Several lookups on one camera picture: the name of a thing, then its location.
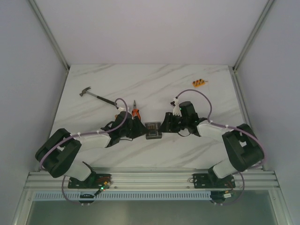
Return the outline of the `black fuse box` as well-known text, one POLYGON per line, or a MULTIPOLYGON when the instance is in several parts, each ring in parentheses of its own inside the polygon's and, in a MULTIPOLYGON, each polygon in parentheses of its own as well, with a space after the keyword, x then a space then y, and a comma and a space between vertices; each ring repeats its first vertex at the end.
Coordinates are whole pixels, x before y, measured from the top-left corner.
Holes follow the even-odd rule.
POLYGON ((147 122, 145 123, 145 126, 148 129, 148 133, 145 136, 146 140, 154 140, 154 139, 162 138, 162 133, 158 131, 161 126, 160 122, 147 122))

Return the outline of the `claw hammer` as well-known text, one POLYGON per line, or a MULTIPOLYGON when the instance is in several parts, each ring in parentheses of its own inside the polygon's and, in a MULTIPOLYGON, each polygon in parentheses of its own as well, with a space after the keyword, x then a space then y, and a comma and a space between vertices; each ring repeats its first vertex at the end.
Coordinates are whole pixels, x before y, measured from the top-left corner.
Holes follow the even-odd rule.
POLYGON ((85 88, 85 89, 83 89, 80 93, 79 93, 79 96, 83 96, 83 95, 90 95, 90 96, 93 96, 93 97, 95 97, 95 98, 97 98, 97 99, 99 99, 99 100, 101 100, 101 101, 104 101, 104 102, 106 102, 106 103, 108 103, 108 104, 110 104, 110 105, 115 105, 115 103, 113 102, 113 101, 111 101, 111 100, 109 100, 109 99, 107 99, 107 98, 104 98, 104 97, 101 97, 101 96, 99 96, 99 95, 96 95, 96 94, 94 94, 94 93, 92 93, 92 92, 90 92, 90 89, 91 89, 91 87, 87 87, 87 88, 85 88))

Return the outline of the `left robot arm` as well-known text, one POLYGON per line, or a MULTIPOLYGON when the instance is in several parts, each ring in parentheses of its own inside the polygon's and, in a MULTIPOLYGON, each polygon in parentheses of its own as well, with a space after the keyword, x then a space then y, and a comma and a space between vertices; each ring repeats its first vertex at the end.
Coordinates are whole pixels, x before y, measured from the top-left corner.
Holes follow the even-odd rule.
POLYGON ((109 148, 123 137, 133 140, 147 133, 148 129, 138 116, 120 112, 114 121, 96 132, 71 135, 64 128, 58 129, 36 152, 35 158, 53 178, 75 178, 84 188, 92 188, 96 183, 95 172, 87 163, 75 159, 78 152, 109 148))

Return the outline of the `orange handled pliers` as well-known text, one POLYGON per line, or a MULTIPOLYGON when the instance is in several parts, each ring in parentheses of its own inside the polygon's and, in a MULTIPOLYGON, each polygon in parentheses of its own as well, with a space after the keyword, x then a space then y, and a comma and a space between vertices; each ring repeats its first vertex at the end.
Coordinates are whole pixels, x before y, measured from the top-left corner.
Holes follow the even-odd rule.
POLYGON ((139 109, 137 108, 137 104, 136 104, 135 100, 134 100, 134 103, 133 103, 132 117, 133 118, 137 117, 139 120, 141 120, 139 109))

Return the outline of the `orange fuse holder block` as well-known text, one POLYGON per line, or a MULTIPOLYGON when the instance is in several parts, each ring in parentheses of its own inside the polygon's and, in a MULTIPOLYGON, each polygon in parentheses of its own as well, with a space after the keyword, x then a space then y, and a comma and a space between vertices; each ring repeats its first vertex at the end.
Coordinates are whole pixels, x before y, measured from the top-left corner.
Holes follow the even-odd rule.
POLYGON ((207 84, 209 81, 207 80, 204 80, 204 79, 198 79, 198 80, 195 80, 192 82, 192 85, 195 87, 195 88, 198 88, 198 87, 201 87, 205 84, 207 84))

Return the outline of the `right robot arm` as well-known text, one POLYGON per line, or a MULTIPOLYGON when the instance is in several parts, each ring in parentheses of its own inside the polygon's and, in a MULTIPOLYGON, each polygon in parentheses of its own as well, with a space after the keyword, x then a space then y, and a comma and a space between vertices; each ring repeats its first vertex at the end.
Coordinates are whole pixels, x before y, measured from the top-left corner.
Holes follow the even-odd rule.
POLYGON ((167 112, 159 128, 161 133, 179 133, 187 129, 191 135, 207 137, 224 144, 227 158, 208 169, 208 183, 220 186, 226 177, 262 162, 265 154, 255 140, 248 124, 229 128, 215 125, 207 118, 200 118, 190 101, 172 102, 173 112, 167 112))

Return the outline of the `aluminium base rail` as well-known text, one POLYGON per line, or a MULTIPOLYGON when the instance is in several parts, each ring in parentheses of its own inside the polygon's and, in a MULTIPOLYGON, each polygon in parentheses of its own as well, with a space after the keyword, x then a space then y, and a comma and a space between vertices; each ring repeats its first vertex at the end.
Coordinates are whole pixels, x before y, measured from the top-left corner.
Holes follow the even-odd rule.
MULTIPOLYGON (((193 189, 192 175, 206 170, 189 168, 95 168, 97 173, 108 173, 115 190, 187 190, 193 189)), ((246 190, 278 189, 274 171, 261 168, 243 172, 246 190)), ((30 172, 25 189, 58 190, 62 178, 53 178, 47 172, 30 172)))

